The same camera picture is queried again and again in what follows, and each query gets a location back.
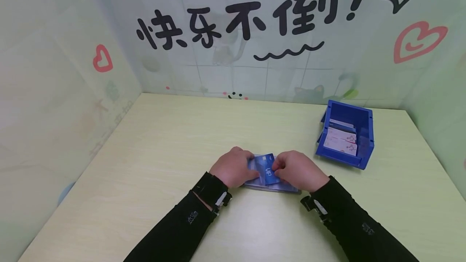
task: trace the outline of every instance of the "cartoon wallpaper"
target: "cartoon wallpaper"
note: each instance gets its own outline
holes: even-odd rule
[[[141,91],[404,109],[466,197],[466,0],[0,7],[9,11],[0,25],[6,262],[19,258]]]

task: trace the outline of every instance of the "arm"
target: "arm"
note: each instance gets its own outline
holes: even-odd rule
[[[324,225],[350,261],[417,261],[395,237],[371,218],[333,177],[312,194]]]
[[[258,177],[257,171],[248,170],[249,158],[254,158],[251,152],[235,147],[221,156],[209,173],[226,189],[239,187]],[[189,261],[216,216],[212,206],[191,190],[137,244],[125,262]]]
[[[275,175],[309,191],[301,201],[316,209],[324,225],[335,235],[351,262],[417,259],[395,237],[372,219],[333,177],[326,176],[306,155],[283,152],[272,166]]]

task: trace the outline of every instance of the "blue plastic bin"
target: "blue plastic bin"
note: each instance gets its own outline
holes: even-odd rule
[[[327,137],[330,119],[343,121],[355,126],[356,144],[358,145],[356,156],[323,146]],[[335,100],[329,100],[327,111],[323,115],[321,122],[323,123],[323,130],[318,139],[319,145],[316,155],[325,156],[364,170],[374,150],[372,111]]]

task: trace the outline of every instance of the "black sleeve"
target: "black sleeve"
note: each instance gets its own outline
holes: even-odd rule
[[[190,191],[138,243],[125,262],[189,261],[215,216]]]
[[[335,235],[350,262],[417,261],[332,176],[312,194],[312,201],[318,202],[315,204],[324,225]]]

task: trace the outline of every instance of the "red heart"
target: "red heart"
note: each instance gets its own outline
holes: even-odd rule
[[[401,54],[401,45],[403,43],[403,39],[411,30],[417,29],[417,28],[421,30],[421,32],[419,33],[419,36],[417,36],[418,41],[432,34],[438,34],[438,39],[429,47],[424,48],[424,50],[420,50],[417,53],[414,53],[409,56],[401,57],[400,54]],[[429,29],[429,23],[426,21],[420,21],[417,23],[413,23],[412,25],[405,28],[401,32],[401,34],[398,36],[398,38],[396,39],[395,50],[393,51],[393,61],[395,62],[395,64],[399,64],[399,63],[411,60],[415,57],[419,57],[419,56],[429,53],[430,51],[432,51],[435,47],[439,45],[439,43],[447,35],[447,32],[448,32],[448,28],[446,26],[436,26],[432,29]],[[424,46],[423,44],[420,44],[420,45],[413,47],[411,46],[411,43],[409,42],[405,48],[407,51],[415,51],[415,50],[418,50],[419,48],[422,48],[423,46]]]
[[[107,59],[107,62],[108,62],[107,66],[103,66],[103,67],[99,66],[99,62],[102,60],[101,52],[104,52],[105,58]],[[104,72],[108,72],[111,69],[113,69],[112,60],[110,58],[110,55],[108,54],[107,48],[105,48],[103,44],[97,45],[97,47],[95,48],[95,53],[97,54],[97,56],[94,57],[94,61],[92,63],[94,64],[94,68],[96,69],[97,72],[104,73]]]

